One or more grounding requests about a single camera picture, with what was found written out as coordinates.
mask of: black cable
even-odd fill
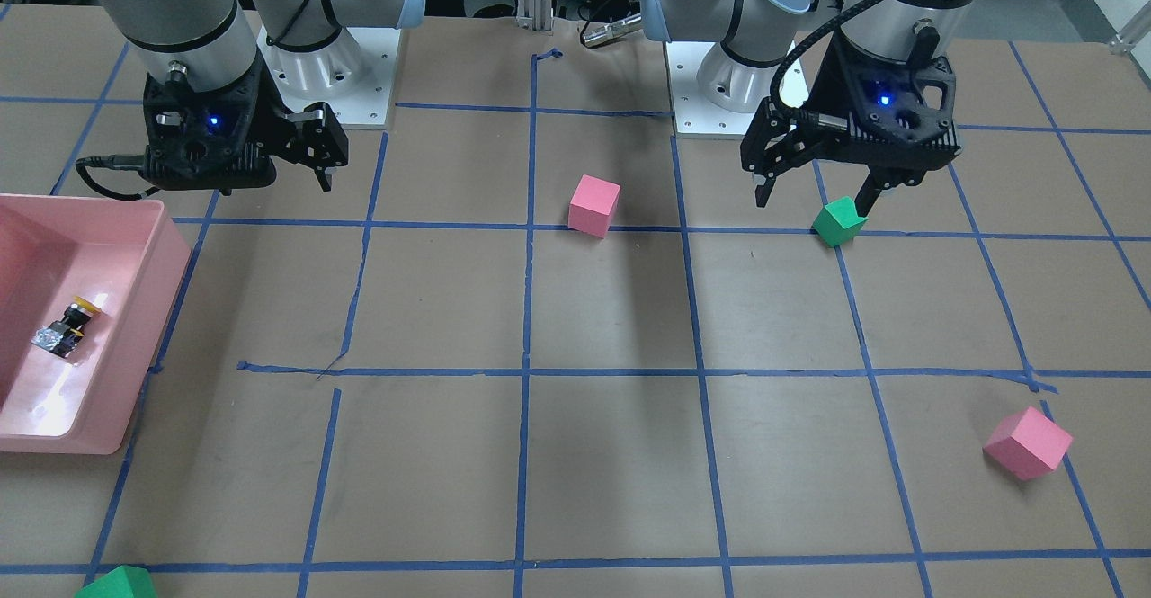
[[[304,9],[307,8],[307,3],[311,1],[312,0],[302,0],[299,7],[296,8],[296,13],[294,13],[291,17],[288,18],[288,24],[284,25],[283,30],[280,32],[280,36],[276,38],[272,38],[272,34],[268,33],[268,36],[265,38],[265,41],[272,47],[280,45],[280,41],[287,38],[288,33],[291,32],[291,28],[296,25],[296,21],[298,21],[299,16],[304,14]]]
[[[579,44],[580,45],[587,47],[587,43],[584,41],[584,34],[587,33],[587,28],[592,26],[592,21],[595,20],[595,16],[600,15],[600,12],[602,12],[605,8],[608,8],[608,5],[610,5],[610,3],[615,2],[615,1],[616,0],[604,0],[603,3],[601,3],[599,6],[599,8],[596,8],[594,12],[592,12],[592,15],[587,16],[587,22],[584,23],[584,29],[579,30]]]
[[[803,55],[803,53],[810,49],[813,45],[822,40],[824,36],[839,29],[847,21],[854,18],[855,16],[859,16],[863,12],[867,12],[868,9],[878,5],[882,1],[884,0],[860,0],[855,5],[852,5],[849,8],[844,9],[843,12],[837,14],[828,22],[821,24],[814,32],[809,33],[807,38],[801,40],[799,45],[795,45],[794,49],[788,52],[787,55],[783,57],[783,61],[779,62],[779,67],[777,67],[776,69],[775,76],[771,77],[770,97],[771,100],[775,102],[777,109],[783,112],[783,114],[786,114],[788,117],[795,117],[798,116],[799,113],[798,109],[794,109],[794,107],[785,103],[783,101],[783,98],[779,95],[779,90],[780,86],[783,85],[784,77],[787,74],[787,70],[791,68],[791,66],[795,64],[795,61],[798,61],[799,57]]]
[[[92,179],[92,176],[87,171],[87,167],[110,168],[114,169],[115,171],[135,171],[135,169],[129,169],[129,168],[115,168],[115,161],[116,161],[115,158],[116,155],[108,155],[106,156],[106,159],[98,159],[98,156],[91,156],[91,159],[78,159],[76,160],[75,163],[76,172],[77,175],[79,175],[79,179],[83,179],[84,184],[87,184],[90,189],[92,189],[97,193],[100,193],[100,195],[102,197],[112,198],[112,200],[122,200],[125,201],[127,204],[130,204],[130,201],[132,200],[144,200],[144,198],[147,198],[148,195],[153,195],[153,193],[160,192],[160,187],[148,187],[139,193],[113,192],[112,189],[104,187],[102,184],[99,184],[97,181]]]

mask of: white mounting plate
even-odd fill
[[[317,101],[328,101],[341,126],[355,130],[384,130],[391,118],[402,32],[398,29],[366,26],[353,26],[348,31],[364,49],[366,64],[372,67],[372,71],[364,76],[361,82],[356,83],[345,93],[328,99],[304,98],[285,87],[280,87],[280,95],[289,109],[295,112]],[[266,37],[267,31],[260,28],[257,41],[261,52],[268,49],[268,44],[264,40]]]
[[[676,136],[695,139],[731,139],[747,135],[754,114],[737,114],[721,109],[703,95],[695,74],[703,56],[715,43],[666,43],[668,82],[671,86],[671,107],[676,112]],[[807,100],[807,82],[803,69],[793,64],[784,77],[780,89],[784,101],[799,106]]]

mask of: green block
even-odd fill
[[[116,567],[81,589],[76,598],[157,598],[152,577],[137,567]]]
[[[860,229],[863,229],[864,222],[867,216],[860,216],[855,212],[855,200],[843,197],[823,206],[811,229],[818,232],[830,248],[833,248],[855,238]]]

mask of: blue tape grid line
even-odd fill
[[[1107,557],[1116,559],[1148,559],[1151,549],[1108,549]],[[928,562],[978,562],[992,560],[1097,560],[1098,549],[1044,549],[1020,551],[940,551],[924,552]],[[790,567],[833,565],[895,565],[915,562],[914,553],[856,553],[829,555],[735,555],[729,559],[732,567]],[[153,574],[298,574],[302,562],[254,562],[234,565],[228,562],[122,562],[147,569]],[[638,568],[684,568],[719,567],[718,557],[698,558],[567,558],[549,560],[526,560],[529,569],[638,569]],[[108,573],[121,562],[101,564],[98,574]],[[87,565],[0,565],[3,575],[79,575]],[[509,572],[516,568],[514,560],[414,560],[414,561],[334,561],[313,562],[310,575],[327,573],[365,572]]]
[[[523,369],[382,369],[382,368],[348,368],[317,369],[307,366],[254,365],[251,361],[239,361],[238,371],[251,374],[325,374],[334,377],[470,377],[493,376],[514,377]],[[691,377],[699,369],[527,369],[535,377]],[[1151,377],[1151,371],[1039,371],[1052,377]],[[867,369],[703,369],[707,377],[867,377]],[[1020,385],[1038,385],[1039,390],[1059,393],[1055,385],[1045,382],[1030,381],[1024,371],[1012,369],[947,369],[940,366],[931,368],[889,368],[871,369],[876,377],[897,376],[950,376],[950,377],[998,377]]]
[[[1041,400],[1039,405],[1043,406],[1043,414],[1054,421],[1054,416],[1051,414],[1051,406],[1047,405],[1047,400]],[[1099,526],[1095,521],[1095,515],[1091,513],[1091,507],[1087,503],[1087,493],[1083,492],[1083,486],[1078,481],[1078,475],[1075,474],[1075,466],[1072,463],[1072,458],[1069,454],[1064,454],[1064,467],[1067,468],[1068,478],[1070,478],[1072,488],[1075,490],[1076,499],[1078,499],[1080,508],[1083,509],[1083,518],[1087,520],[1087,527],[1091,531],[1091,539],[1095,540],[1096,557],[1103,560],[1103,566],[1107,570],[1107,578],[1111,581],[1111,588],[1115,591],[1115,598],[1123,598],[1123,589],[1119,585],[1119,576],[1115,575],[1115,566],[1111,562],[1111,555],[1107,553],[1107,547],[1103,543],[1103,535],[1099,532]]]
[[[120,56],[116,57],[115,64],[112,66],[112,72],[108,74],[108,79],[104,83],[104,89],[100,90],[100,97],[94,101],[92,106],[92,114],[87,115],[87,121],[84,123],[84,129],[81,131],[79,138],[76,139],[76,145],[73,147],[71,153],[69,153],[68,161],[60,169],[60,176],[56,177],[56,183],[52,185],[52,190],[48,192],[49,195],[60,195],[60,190],[64,185],[64,181],[68,179],[69,172],[71,172],[73,164],[76,159],[79,158],[79,152],[83,151],[84,143],[87,140],[89,132],[92,131],[92,125],[96,124],[96,117],[100,115],[100,109],[102,109],[109,91],[112,90],[112,84],[116,80],[116,75],[120,72],[120,67],[124,64],[124,59],[128,56],[128,41],[124,41],[124,46],[120,48]]]
[[[350,221],[350,220],[323,220],[323,217],[213,217],[205,220],[200,216],[177,216],[174,217],[177,224],[269,224],[269,225],[295,225],[295,227],[391,227],[391,229],[494,229],[494,230],[523,230],[531,229],[533,232],[572,232],[566,224],[521,224],[520,222],[444,222],[444,221]],[[681,227],[670,224],[613,224],[611,232],[658,232],[678,233]],[[814,229],[802,229],[802,227],[687,227],[688,233],[770,233],[770,235],[811,235]],[[1151,237],[1136,237],[1136,235],[1116,235],[1116,237],[1105,237],[1105,235],[1090,233],[991,233],[991,232],[938,232],[938,230],[904,230],[897,229],[863,229],[861,237],[916,237],[916,238],[994,238],[1004,241],[1134,241],[1151,243]]]
[[[344,337],[341,340],[340,355],[336,356],[333,365],[336,363],[341,356],[348,355],[348,351],[352,345],[352,329],[356,324],[356,312],[359,307],[359,294],[361,288],[364,286],[364,269],[367,267],[367,253],[372,243],[372,216],[375,216],[376,198],[380,193],[380,181],[383,179],[383,163],[387,159],[387,154],[388,135],[384,132],[384,135],[380,136],[380,150],[376,152],[375,159],[375,175],[372,179],[372,192],[367,200],[367,212],[365,213],[363,222],[364,233],[360,238],[360,266],[358,274],[356,275],[356,288],[352,291],[352,299],[348,302],[348,320],[344,323]]]
[[[1115,250],[1119,251],[1119,259],[1122,259],[1123,266],[1127,267],[1127,274],[1131,275],[1131,282],[1135,282],[1135,288],[1138,290],[1139,296],[1142,296],[1144,306],[1151,310],[1151,298],[1148,297],[1146,288],[1143,288],[1143,282],[1139,282],[1138,275],[1135,274],[1135,267],[1131,266],[1130,259],[1127,258],[1123,246],[1120,241],[1115,240],[1115,232],[1114,229],[1111,229],[1111,221],[1107,221],[1106,214],[1103,213],[1103,206],[1099,205],[1098,198],[1095,197],[1095,192],[1091,190],[1091,185],[1087,181],[1087,176],[1083,175],[1083,169],[1080,168],[1078,160],[1075,159],[1075,154],[1072,152],[1070,146],[1068,146],[1067,138],[1064,136],[1064,130],[1061,130],[1059,123],[1055,122],[1055,116],[1051,114],[1051,109],[1047,107],[1047,101],[1044,101],[1043,93],[1039,92],[1039,86],[1036,85],[1035,78],[1031,77],[1030,70],[1027,69],[1027,64],[1023,62],[1023,56],[1020,55],[1015,43],[1008,41],[1007,45],[1011,46],[1015,61],[1019,63],[1020,69],[1023,70],[1023,76],[1027,77],[1027,83],[1031,86],[1035,98],[1039,100],[1039,105],[1043,107],[1043,114],[1047,115],[1047,122],[1051,122],[1051,128],[1055,131],[1055,136],[1059,138],[1061,146],[1064,146],[1064,152],[1067,153],[1067,159],[1070,161],[1072,168],[1075,169],[1075,175],[1078,176],[1080,183],[1083,185],[1087,197],[1090,198],[1095,213],[1098,214],[1099,221],[1103,222],[1103,229],[1106,229],[1107,237],[1111,237]]]
[[[967,195],[963,192],[963,185],[959,183],[959,175],[955,171],[954,164],[947,164],[947,171],[951,172],[951,179],[955,184],[955,192],[959,192],[959,201],[963,205],[963,213],[967,214],[967,222],[971,224],[971,232],[976,235],[975,241],[978,243],[980,254],[983,254],[983,262],[988,267],[988,275],[991,277],[991,284],[996,288],[996,294],[999,296],[999,304],[1004,308],[1004,315],[1007,316],[1007,324],[1011,328],[1012,339],[1015,340],[1015,348],[1019,351],[1019,360],[1023,363],[1023,373],[1028,381],[1035,381],[1035,369],[1031,366],[1031,361],[1028,360],[1027,352],[1023,348],[1023,337],[1020,336],[1019,327],[1015,324],[1015,315],[1011,310],[1011,304],[1007,304],[1007,293],[1004,292],[1003,282],[999,279],[999,271],[996,270],[994,263],[991,262],[991,253],[988,250],[986,241],[983,237],[980,237],[980,225],[975,222],[975,213],[971,212],[971,205],[967,201]],[[1037,382],[1031,385],[1031,390],[1039,390]]]
[[[296,598],[307,597],[307,583],[312,574],[312,558],[315,553],[315,537],[320,531],[320,513],[323,511],[323,494],[328,488],[328,469],[331,466],[331,447],[336,439],[336,423],[340,421],[342,390],[331,390],[331,408],[328,413],[328,430],[323,437],[323,454],[320,458],[320,474],[315,480],[315,497],[312,499],[312,519],[307,524],[307,540],[304,543],[304,560],[299,567]]]
[[[531,385],[532,385],[532,282],[533,261],[535,256],[535,151],[536,151],[536,126],[539,122],[539,93],[540,93],[540,61],[550,57],[561,57],[563,52],[552,47],[543,54],[532,54],[531,61],[531,94],[532,107],[529,109],[528,132],[527,132],[527,230],[525,232],[525,258],[524,258],[524,352],[519,369],[519,455],[516,461],[516,560],[514,578],[512,582],[512,597],[523,598],[524,595],[524,558],[527,546],[527,445],[528,445],[528,413],[531,409]]]
[[[1054,132],[1053,128],[1043,125],[989,125],[981,123],[960,123],[959,130],[1004,130],[1008,132]],[[1073,135],[1151,135],[1151,130],[1122,130],[1122,128],[1060,128]]]
[[[684,251],[684,270],[687,278],[687,308],[692,316],[692,340],[695,345],[695,376],[700,386],[700,413],[703,417],[703,444],[708,457],[708,477],[711,483],[711,504],[716,514],[716,537],[719,542],[719,566],[723,573],[725,598],[734,598],[731,580],[731,553],[727,549],[727,521],[723,513],[723,492],[719,490],[719,467],[716,461],[715,432],[711,427],[711,401],[708,397],[707,366],[703,362],[703,335],[695,296],[695,270],[692,267],[692,241],[687,232],[687,205],[684,197],[684,177],[679,164],[679,144],[671,136],[671,167],[676,177],[676,205],[679,212],[679,239]]]
[[[815,175],[815,183],[820,189],[820,198],[823,200],[823,205],[826,205],[828,189],[823,181],[823,171],[820,168],[818,160],[813,161],[811,171]],[[927,558],[923,557],[923,545],[920,543],[920,532],[915,527],[915,515],[912,513],[912,501],[907,494],[907,484],[904,483],[904,470],[899,466],[899,453],[895,451],[895,438],[891,434],[891,423],[887,421],[887,409],[884,406],[883,393],[879,390],[879,379],[875,374],[875,366],[871,365],[871,353],[867,347],[867,336],[863,335],[863,320],[860,317],[859,304],[855,302],[855,290],[852,288],[851,275],[847,274],[847,261],[844,258],[841,246],[836,246],[834,251],[836,261],[839,262],[839,276],[843,278],[844,291],[847,294],[847,306],[851,307],[852,312],[852,323],[855,324],[860,356],[863,359],[863,368],[867,369],[868,384],[871,385],[871,399],[875,400],[879,427],[883,429],[884,444],[887,446],[887,459],[891,461],[891,471],[895,478],[895,489],[899,491],[899,503],[904,508],[904,520],[907,522],[907,535],[912,542],[915,566],[920,572],[920,583],[923,585],[924,598],[933,598],[931,578],[928,576]]]
[[[219,192],[213,192],[212,198],[208,201],[208,208],[206,217],[211,217],[215,213],[216,201],[220,199]],[[116,484],[112,490],[112,498],[108,500],[108,508],[104,512],[104,523],[100,526],[100,535],[97,536],[96,546],[92,550],[92,558],[89,565],[85,567],[84,584],[89,584],[96,580],[98,569],[100,568],[100,560],[104,558],[104,550],[108,545],[108,536],[112,534],[112,524],[116,520],[116,512],[120,509],[120,500],[124,494],[124,486],[128,483],[128,471],[131,470],[132,461],[136,458],[136,443],[139,439],[140,429],[144,424],[144,402],[147,400],[147,390],[152,382],[152,376],[159,374],[163,369],[163,359],[168,354],[168,345],[171,344],[171,336],[176,329],[177,319],[180,319],[180,313],[184,308],[184,299],[188,299],[188,288],[192,283],[192,275],[196,271],[196,263],[199,262],[200,251],[204,248],[204,241],[207,238],[209,224],[200,225],[200,232],[197,235],[196,245],[191,250],[190,256],[188,259],[188,266],[184,267],[184,276],[180,279],[180,288],[176,291],[176,299],[174,299],[171,306],[171,315],[168,319],[168,324],[165,327],[163,336],[160,339],[160,348],[157,351],[155,365],[152,365],[146,377],[144,377],[144,384],[140,385],[139,399],[136,401],[136,424],[132,425],[132,432],[128,437],[128,447],[124,450],[123,461],[120,462],[120,473],[116,476]]]

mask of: pink cube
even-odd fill
[[[593,237],[607,237],[618,201],[619,184],[585,175],[567,207],[567,225]]]
[[[983,451],[1021,481],[1028,481],[1055,470],[1072,440],[1072,435],[1060,425],[1035,406],[1028,406],[1003,419]]]

